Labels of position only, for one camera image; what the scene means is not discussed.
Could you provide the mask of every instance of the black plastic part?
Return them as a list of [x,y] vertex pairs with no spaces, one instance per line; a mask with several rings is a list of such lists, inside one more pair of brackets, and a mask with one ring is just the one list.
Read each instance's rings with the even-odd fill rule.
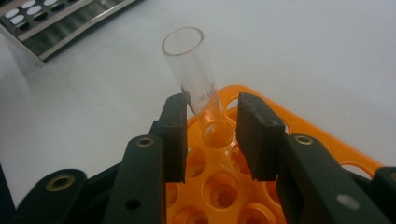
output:
[[148,134],[155,134],[157,135],[157,127],[158,127],[158,121],[154,121],[151,124],[151,127],[149,128]]
[[303,211],[304,198],[301,195],[288,165],[282,157],[278,160],[277,197],[281,201],[283,213],[288,224],[298,223]]
[[60,170],[42,178],[23,199],[12,223],[77,223],[79,198],[87,177],[80,170]]
[[369,195],[371,197],[371,179],[367,179],[366,177],[363,177],[361,175],[357,175],[353,172],[350,172],[346,169],[344,169],[346,171],[346,173],[355,181],[356,184],[358,184],[359,187],[361,187],[361,189],[364,191],[364,193],[366,193],[367,195]]
[[15,214],[15,205],[0,164],[0,223],[7,223]]
[[87,206],[81,216],[81,223],[102,222],[119,167],[118,163],[88,179],[88,185],[82,195]]
[[392,223],[396,223],[396,167],[383,167],[375,172],[372,197]]
[[260,97],[239,93],[236,139],[253,179],[276,180],[277,149],[285,124]]
[[157,126],[157,135],[163,140],[166,182],[184,182],[187,158],[187,103],[183,95],[166,99]]
[[165,223],[162,140],[132,139],[111,190],[103,223]]
[[[370,198],[341,168],[316,139],[302,134],[293,134],[286,138],[281,148],[281,156],[293,176],[293,180],[284,179],[277,186],[283,206],[287,197],[295,194],[297,188],[303,200],[301,214],[298,220],[288,220],[288,223],[390,223]],[[292,193],[288,194],[288,185]]]

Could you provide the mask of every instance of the glass test tube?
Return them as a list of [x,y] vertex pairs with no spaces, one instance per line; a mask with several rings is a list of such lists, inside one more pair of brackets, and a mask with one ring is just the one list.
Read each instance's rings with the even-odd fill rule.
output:
[[226,147],[233,130],[222,114],[204,33],[195,27],[175,30],[163,41],[163,54],[180,85],[201,136],[210,147]]

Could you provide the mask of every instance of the metal screw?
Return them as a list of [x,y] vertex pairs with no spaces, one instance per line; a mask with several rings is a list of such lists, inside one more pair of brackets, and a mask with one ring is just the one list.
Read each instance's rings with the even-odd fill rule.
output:
[[152,138],[145,137],[145,138],[140,139],[136,144],[139,147],[149,147],[152,144],[154,144],[154,140]]
[[70,174],[57,175],[49,181],[46,186],[46,190],[56,192],[67,189],[75,182],[75,180],[75,177]]
[[294,136],[294,140],[301,145],[310,146],[314,144],[314,140],[312,138],[304,135],[296,135]]

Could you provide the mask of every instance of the white table surface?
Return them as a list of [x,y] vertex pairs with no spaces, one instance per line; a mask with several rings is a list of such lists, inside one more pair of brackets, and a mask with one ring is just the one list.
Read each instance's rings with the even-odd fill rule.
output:
[[0,36],[0,162],[18,204],[63,168],[98,174],[180,92],[161,52],[205,32],[218,87],[259,91],[396,165],[396,2],[159,1],[124,10],[44,67]]

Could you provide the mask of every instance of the gray rack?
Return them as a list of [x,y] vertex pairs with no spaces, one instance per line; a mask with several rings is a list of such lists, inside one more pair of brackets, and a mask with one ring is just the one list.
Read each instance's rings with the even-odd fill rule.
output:
[[0,33],[39,65],[76,36],[136,0],[0,0]]

